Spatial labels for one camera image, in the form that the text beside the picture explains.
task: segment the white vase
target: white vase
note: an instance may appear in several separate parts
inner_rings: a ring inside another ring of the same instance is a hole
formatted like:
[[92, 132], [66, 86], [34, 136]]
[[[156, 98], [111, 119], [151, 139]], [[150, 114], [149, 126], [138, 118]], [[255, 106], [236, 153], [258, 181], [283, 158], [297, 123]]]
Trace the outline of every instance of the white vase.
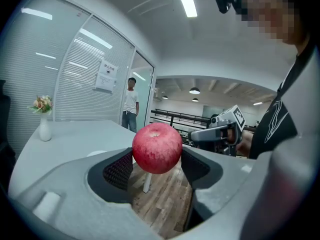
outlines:
[[44, 142], [51, 140], [51, 129], [48, 124], [48, 115], [47, 113], [42, 113], [40, 118], [39, 126], [39, 135], [40, 139]]

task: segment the red apple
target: red apple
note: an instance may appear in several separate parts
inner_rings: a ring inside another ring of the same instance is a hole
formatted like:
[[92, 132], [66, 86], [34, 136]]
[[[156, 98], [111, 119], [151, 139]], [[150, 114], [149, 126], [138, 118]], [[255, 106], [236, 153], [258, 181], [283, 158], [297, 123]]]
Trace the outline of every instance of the red apple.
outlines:
[[179, 161], [182, 139], [170, 125], [155, 122], [137, 132], [132, 149], [135, 161], [144, 171], [164, 174]]

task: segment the white t-shirt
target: white t-shirt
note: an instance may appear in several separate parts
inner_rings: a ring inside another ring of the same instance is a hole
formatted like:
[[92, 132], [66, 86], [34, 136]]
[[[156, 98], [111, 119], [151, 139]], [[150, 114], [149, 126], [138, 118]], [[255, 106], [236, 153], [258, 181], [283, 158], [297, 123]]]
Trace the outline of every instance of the white t-shirt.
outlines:
[[139, 102], [138, 93], [135, 90], [129, 91], [127, 89], [126, 93], [125, 93], [125, 102], [124, 102], [123, 111], [129, 111], [131, 113], [136, 114], [137, 113], [137, 108], [136, 108], [137, 102]]

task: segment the man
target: man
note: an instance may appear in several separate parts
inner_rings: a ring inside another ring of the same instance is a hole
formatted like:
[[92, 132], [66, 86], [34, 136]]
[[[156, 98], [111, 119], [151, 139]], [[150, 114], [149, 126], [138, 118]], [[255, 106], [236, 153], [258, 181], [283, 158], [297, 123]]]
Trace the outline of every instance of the man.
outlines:
[[133, 77], [128, 80], [128, 89], [126, 90], [122, 113], [122, 126], [128, 129], [129, 125], [130, 131], [134, 133], [137, 132], [136, 117], [139, 113], [139, 97], [138, 93], [134, 90], [136, 82], [136, 79]]
[[[297, 51], [294, 65], [280, 84], [276, 98], [256, 127], [256, 131], [254, 134], [243, 131], [242, 141], [236, 146], [243, 155], [257, 159], [260, 154], [274, 150], [281, 142], [295, 137], [298, 133], [291, 115], [282, 102], [282, 96], [296, 81], [314, 54], [315, 39], [311, 37], [314, 37], [312, 34], [318, 30], [314, 29], [313, 22], [311, 24], [306, 17], [312, 6], [303, 3], [303, 0], [242, 0], [242, 4], [247, 8], [248, 19], [258, 23], [269, 37], [287, 45], [294, 45]], [[234, 140], [232, 130], [228, 130], [228, 139], [231, 142]]]

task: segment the wooden floor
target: wooden floor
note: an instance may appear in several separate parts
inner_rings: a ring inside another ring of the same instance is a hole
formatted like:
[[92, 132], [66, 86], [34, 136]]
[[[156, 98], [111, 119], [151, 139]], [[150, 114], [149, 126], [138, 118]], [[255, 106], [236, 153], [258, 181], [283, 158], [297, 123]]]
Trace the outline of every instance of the wooden floor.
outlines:
[[129, 179], [132, 208], [151, 229], [164, 239], [183, 233], [192, 189], [181, 162], [164, 174], [153, 174], [148, 193], [143, 192], [146, 173], [137, 165]]

